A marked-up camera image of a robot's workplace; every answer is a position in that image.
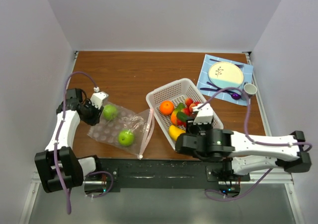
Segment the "fake red grape bunch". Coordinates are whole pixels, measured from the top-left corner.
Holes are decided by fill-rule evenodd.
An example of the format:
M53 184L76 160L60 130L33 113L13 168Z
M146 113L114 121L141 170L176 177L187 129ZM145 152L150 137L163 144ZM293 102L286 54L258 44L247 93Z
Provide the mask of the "fake red grape bunch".
M177 118L183 122L182 126L186 126L186 119L188 117L193 117L193 110L194 106L200 104L198 101L193 101L191 98L186 98L184 101L185 108L177 113Z

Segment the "orange fake orange front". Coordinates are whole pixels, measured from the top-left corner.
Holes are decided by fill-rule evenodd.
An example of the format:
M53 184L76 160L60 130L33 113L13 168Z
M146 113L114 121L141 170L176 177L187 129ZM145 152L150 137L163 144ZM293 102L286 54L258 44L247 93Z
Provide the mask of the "orange fake orange front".
M174 111L174 104L169 100L165 100L160 104L159 111L163 115L170 115Z

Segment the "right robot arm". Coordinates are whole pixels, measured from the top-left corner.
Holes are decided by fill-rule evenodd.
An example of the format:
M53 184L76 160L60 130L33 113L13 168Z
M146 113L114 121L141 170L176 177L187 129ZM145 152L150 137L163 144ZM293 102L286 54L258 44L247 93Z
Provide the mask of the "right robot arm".
M288 173L304 173L311 168L308 143L301 131L287 136L250 136L213 128L211 124L194 124L190 119L186 132L179 135L175 151L201 161L230 163L221 169L222 177L232 181L237 176L263 169L281 168Z

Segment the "green fake apple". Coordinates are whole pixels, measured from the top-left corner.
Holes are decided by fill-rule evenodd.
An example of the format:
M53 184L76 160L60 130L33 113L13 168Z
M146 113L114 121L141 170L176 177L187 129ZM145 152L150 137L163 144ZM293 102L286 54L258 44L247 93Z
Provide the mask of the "green fake apple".
M114 120L117 117L118 110L114 105L107 104L103 108L103 117L108 120Z
M135 135L130 130L122 130L118 135L118 142L124 147L129 147L133 144L135 140Z

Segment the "green fake apple top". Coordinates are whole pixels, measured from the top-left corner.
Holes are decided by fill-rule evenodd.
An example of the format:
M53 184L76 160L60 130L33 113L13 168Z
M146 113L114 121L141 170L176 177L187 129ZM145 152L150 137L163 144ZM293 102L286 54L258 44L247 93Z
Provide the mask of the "green fake apple top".
M117 117L118 110L114 105L107 104L103 108L103 117L108 120L114 120Z

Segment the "yellow fake lemon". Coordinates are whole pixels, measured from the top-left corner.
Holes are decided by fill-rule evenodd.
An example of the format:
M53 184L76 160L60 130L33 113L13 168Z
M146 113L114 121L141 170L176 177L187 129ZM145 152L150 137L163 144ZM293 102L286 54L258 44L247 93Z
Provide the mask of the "yellow fake lemon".
M169 136L172 138L172 140L176 141L181 134L184 134L186 132L175 125L171 125L168 129L168 133L169 133Z

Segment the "clear zip top bag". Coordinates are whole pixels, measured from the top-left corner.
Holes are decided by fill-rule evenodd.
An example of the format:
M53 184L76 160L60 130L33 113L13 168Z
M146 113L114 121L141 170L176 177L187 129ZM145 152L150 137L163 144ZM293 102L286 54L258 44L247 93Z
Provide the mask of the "clear zip top bag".
M105 102L99 123L92 126L87 135L97 142L112 145L142 159L154 132L154 114L152 108L135 113Z

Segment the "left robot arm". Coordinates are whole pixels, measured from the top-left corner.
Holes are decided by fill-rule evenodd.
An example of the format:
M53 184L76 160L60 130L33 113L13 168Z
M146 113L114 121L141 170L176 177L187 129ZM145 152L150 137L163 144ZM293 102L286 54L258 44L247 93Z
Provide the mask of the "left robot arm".
M108 94L95 91L90 98L80 88L68 89L56 110L57 124L49 144L34 161L43 189L47 193L81 186L84 177L98 180L103 168L96 155L77 158L72 147L80 122L99 123Z

